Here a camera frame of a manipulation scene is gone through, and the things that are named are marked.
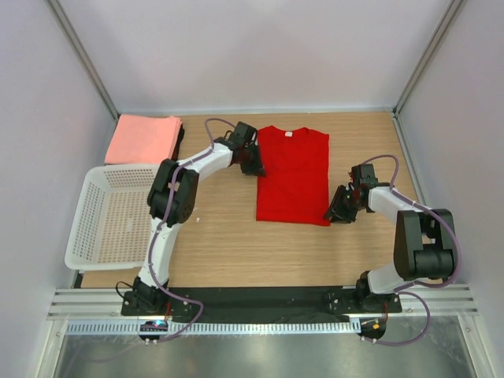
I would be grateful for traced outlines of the red t-shirt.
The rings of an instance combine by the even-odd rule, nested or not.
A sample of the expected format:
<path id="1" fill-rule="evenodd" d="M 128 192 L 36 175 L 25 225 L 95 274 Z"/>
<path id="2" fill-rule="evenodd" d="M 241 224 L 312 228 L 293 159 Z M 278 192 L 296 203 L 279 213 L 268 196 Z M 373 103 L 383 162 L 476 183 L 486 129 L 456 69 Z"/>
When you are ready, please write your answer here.
<path id="1" fill-rule="evenodd" d="M 265 175 L 258 178 L 256 220 L 330 225 L 329 135 L 311 128 L 258 132 Z"/>

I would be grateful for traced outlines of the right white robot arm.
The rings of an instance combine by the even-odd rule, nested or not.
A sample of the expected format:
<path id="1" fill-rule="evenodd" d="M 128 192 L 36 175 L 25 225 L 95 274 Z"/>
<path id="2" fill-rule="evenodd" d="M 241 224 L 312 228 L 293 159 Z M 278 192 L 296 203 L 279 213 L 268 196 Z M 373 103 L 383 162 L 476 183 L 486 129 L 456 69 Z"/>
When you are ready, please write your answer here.
<path id="1" fill-rule="evenodd" d="M 358 212 L 381 213 L 395 226 L 392 261 L 363 272 L 355 288 L 329 293 L 332 311 L 378 313 L 397 305 L 398 292 L 415 284 L 442 287 L 453 280 L 458 267 L 458 242 L 453 216 L 402 195 L 391 183 L 382 183 L 373 165 L 355 165 L 350 182 L 338 186 L 324 219 L 350 224 Z"/>

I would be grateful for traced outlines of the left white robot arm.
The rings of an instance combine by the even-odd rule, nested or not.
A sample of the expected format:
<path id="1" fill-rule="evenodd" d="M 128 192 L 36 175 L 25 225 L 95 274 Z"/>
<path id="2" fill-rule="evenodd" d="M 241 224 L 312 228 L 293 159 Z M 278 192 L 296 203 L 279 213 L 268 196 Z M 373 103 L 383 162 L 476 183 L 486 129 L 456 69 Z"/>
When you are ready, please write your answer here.
<path id="1" fill-rule="evenodd" d="M 169 263 L 180 229 L 194 211 L 198 185 L 232 165 L 239 165 L 246 176 L 265 175 L 258 130 L 243 122 L 232 125 L 224 136 L 211 138 L 203 151 L 159 165 L 147 196 L 150 241 L 143 266 L 124 294 L 123 315 L 158 315 L 177 298 L 168 290 Z"/>

